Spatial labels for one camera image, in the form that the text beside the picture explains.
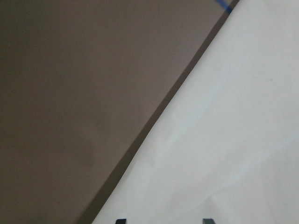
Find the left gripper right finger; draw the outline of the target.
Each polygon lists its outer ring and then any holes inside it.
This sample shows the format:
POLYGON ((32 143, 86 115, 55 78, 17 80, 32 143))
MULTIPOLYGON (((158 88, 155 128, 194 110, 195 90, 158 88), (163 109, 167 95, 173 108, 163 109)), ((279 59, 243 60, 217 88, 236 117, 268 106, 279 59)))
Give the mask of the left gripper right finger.
POLYGON ((212 218, 204 218, 202 219, 203 224, 215 224, 215 221, 212 218))

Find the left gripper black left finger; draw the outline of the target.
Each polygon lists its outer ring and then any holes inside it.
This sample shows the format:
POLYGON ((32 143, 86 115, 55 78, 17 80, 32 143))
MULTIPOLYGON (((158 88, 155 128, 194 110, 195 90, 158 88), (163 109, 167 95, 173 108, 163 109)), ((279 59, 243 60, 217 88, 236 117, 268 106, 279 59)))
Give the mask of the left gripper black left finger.
POLYGON ((126 223, 127 223, 127 220, 125 218, 123 218, 123 219, 117 219, 115 221, 115 224, 126 224, 126 223))

